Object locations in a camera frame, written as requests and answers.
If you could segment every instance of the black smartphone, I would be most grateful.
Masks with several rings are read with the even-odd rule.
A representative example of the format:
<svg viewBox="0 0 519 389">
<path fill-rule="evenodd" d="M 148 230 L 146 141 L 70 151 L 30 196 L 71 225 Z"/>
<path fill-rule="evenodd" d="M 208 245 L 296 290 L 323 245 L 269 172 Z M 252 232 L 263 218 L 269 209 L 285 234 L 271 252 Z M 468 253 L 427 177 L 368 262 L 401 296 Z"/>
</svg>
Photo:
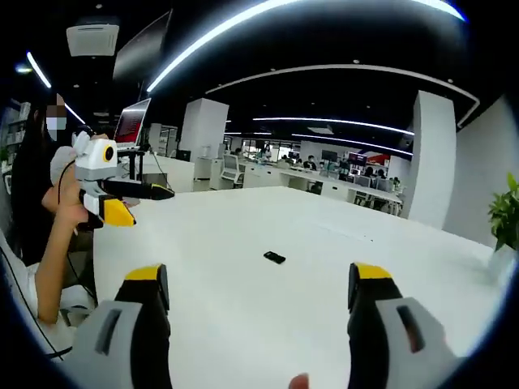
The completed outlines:
<svg viewBox="0 0 519 389">
<path fill-rule="evenodd" d="M 285 257 L 282 257 L 279 254 L 276 254 L 272 251 L 267 251 L 265 254 L 263 254 L 263 256 L 266 259 L 277 263 L 278 265 L 281 265 L 286 260 Z"/>
</svg>

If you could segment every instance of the person's hand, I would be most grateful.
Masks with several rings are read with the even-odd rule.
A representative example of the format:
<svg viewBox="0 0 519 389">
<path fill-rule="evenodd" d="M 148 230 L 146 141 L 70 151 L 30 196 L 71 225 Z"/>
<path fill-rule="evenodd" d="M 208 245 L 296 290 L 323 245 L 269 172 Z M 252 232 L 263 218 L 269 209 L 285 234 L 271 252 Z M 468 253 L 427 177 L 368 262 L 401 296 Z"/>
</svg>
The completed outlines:
<svg viewBox="0 0 519 389">
<path fill-rule="evenodd" d="M 308 381 L 308 374 L 300 374 L 297 377 L 292 378 L 290 381 L 289 389 L 309 389 L 310 383 Z"/>
<path fill-rule="evenodd" d="M 88 211 L 79 201 L 79 182 L 75 179 L 74 165 L 63 174 L 60 187 L 60 199 L 56 217 L 70 227 L 88 221 Z"/>
<path fill-rule="evenodd" d="M 93 135 L 90 140 L 94 140 L 94 139 L 108 139 L 108 135 L 107 134 L 99 134 L 99 135 Z"/>
</svg>

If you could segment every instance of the fingertip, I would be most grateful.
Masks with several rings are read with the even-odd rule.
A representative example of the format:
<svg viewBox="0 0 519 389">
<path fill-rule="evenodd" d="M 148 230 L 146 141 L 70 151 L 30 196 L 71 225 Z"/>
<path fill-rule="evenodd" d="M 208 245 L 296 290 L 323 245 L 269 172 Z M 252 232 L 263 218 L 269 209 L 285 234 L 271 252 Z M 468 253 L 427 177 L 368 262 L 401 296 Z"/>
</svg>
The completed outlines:
<svg viewBox="0 0 519 389">
<path fill-rule="evenodd" d="M 289 389 L 308 389 L 310 380 L 307 373 L 300 374 L 290 381 Z"/>
</svg>

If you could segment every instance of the cable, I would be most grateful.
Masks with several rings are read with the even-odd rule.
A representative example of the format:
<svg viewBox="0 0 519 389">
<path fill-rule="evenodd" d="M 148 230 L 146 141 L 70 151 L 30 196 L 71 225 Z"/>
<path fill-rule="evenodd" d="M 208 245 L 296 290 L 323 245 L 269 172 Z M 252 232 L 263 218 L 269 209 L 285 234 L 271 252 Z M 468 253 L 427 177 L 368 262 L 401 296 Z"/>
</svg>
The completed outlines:
<svg viewBox="0 0 519 389">
<path fill-rule="evenodd" d="M 62 178 L 63 178 L 63 174 L 65 174 L 66 170 L 69 168 L 70 165 L 72 165 L 73 163 L 75 162 L 75 160 L 71 160 L 66 166 L 65 168 L 63 169 L 61 175 L 59 176 L 59 181 L 58 181 L 58 205 L 59 205 L 59 200 L 60 200 L 60 194 L 61 194 L 61 188 L 62 188 Z M 74 273 L 74 276 L 75 278 L 77 279 L 78 281 L 78 284 L 81 285 L 83 287 L 83 289 L 90 295 L 91 298 L 94 299 L 94 301 L 96 300 L 96 298 L 94 297 L 93 293 L 90 292 L 86 286 L 83 285 L 83 283 L 81 282 L 81 280 L 79 279 L 79 276 L 78 276 L 78 273 L 76 273 L 75 269 L 74 269 L 74 266 L 72 265 L 72 261 L 71 261 L 71 257 L 69 256 L 68 252 L 66 253 L 66 259 L 68 259 L 68 263 L 69 265 L 71 265 L 71 269 L 72 269 L 72 272 Z"/>
<path fill-rule="evenodd" d="M 25 299 L 24 292 L 22 292 L 22 288 L 19 286 L 18 279 L 16 278 L 16 275 L 15 275 L 15 271 L 13 270 L 13 267 L 11 266 L 11 262 L 9 261 L 7 255 L 6 255 L 6 252 L 3 250 L 2 247 L 0 247 L 0 250 L 2 251 L 2 255 L 4 256 L 4 258 L 6 259 L 7 266 L 9 266 L 9 268 L 11 269 L 11 274 L 13 275 L 13 278 L 15 279 L 15 283 L 16 283 L 16 286 L 18 287 L 19 294 L 20 294 L 20 296 L 22 297 L 22 299 L 24 300 L 25 306 L 27 306 L 27 309 L 28 309 L 28 311 L 29 311 L 29 314 L 30 314 L 31 317 L 32 317 L 32 320 L 33 320 L 34 323 L 36 324 L 36 327 L 38 327 L 38 330 L 40 330 L 40 333 L 43 335 L 43 337 L 45 338 L 45 340 L 46 340 L 47 343 L 49 344 L 50 348 L 54 351 L 54 352 L 51 353 L 51 354 L 45 354 L 45 356 L 48 357 L 48 358 L 50 358 L 50 359 L 53 359 L 53 358 L 55 358 L 55 357 L 58 357 L 59 359 L 61 359 L 61 360 L 63 361 L 62 355 L 65 355 L 65 354 L 69 353 L 69 352 L 72 350 L 72 347 L 68 347 L 68 348 L 65 348 L 65 349 L 63 349 L 63 350 L 61 350 L 61 351 L 58 351 L 58 350 L 56 350 L 56 348 L 52 345 L 52 343 L 50 343 L 49 338 L 47 338 L 47 336 L 45 335 L 45 333 L 44 333 L 43 330 L 41 329 L 40 324 L 38 324 L 38 321 L 37 321 L 36 318 L 32 315 L 31 307 L 29 306 L 27 300 Z"/>
<path fill-rule="evenodd" d="M 173 190 L 173 188 L 171 187 L 171 185 L 170 185 L 169 182 L 168 182 L 168 176 L 166 176 L 165 173 L 162 171 L 162 168 L 161 168 L 161 165 L 159 164 L 159 161 L 158 161 L 158 159 L 157 159 L 157 156 L 155 155 L 155 153 L 153 152 L 153 150 L 150 150 L 150 152 L 152 153 L 153 158 L 155 158 L 155 162 L 157 163 L 157 167 L 158 167 L 159 170 L 161 171 L 162 176 L 164 176 L 165 183 L 166 183 L 166 185 L 168 186 L 168 189 L 169 189 L 169 190 Z"/>
</svg>

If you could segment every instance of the white wall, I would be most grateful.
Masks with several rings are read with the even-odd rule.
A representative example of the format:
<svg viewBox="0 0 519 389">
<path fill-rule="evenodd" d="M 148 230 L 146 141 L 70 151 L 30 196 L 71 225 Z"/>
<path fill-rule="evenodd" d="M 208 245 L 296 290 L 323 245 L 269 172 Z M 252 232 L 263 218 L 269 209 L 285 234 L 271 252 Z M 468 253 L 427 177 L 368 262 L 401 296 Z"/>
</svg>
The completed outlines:
<svg viewBox="0 0 519 389">
<path fill-rule="evenodd" d="M 457 134 L 456 175 L 444 230 L 494 247 L 488 222 L 493 193 L 519 177 L 519 130 L 504 97 Z"/>
<path fill-rule="evenodd" d="M 407 186 L 411 170 L 411 161 L 391 156 L 389 158 L 388 178 L 398 177 L 403 186 Z"/>
<path fill-rule="evenodd" d="M 442 229 L 453 193 L 456 119 L 451 100 L 418 91 L 414 146 L 402 216 Z"/>
</svg>

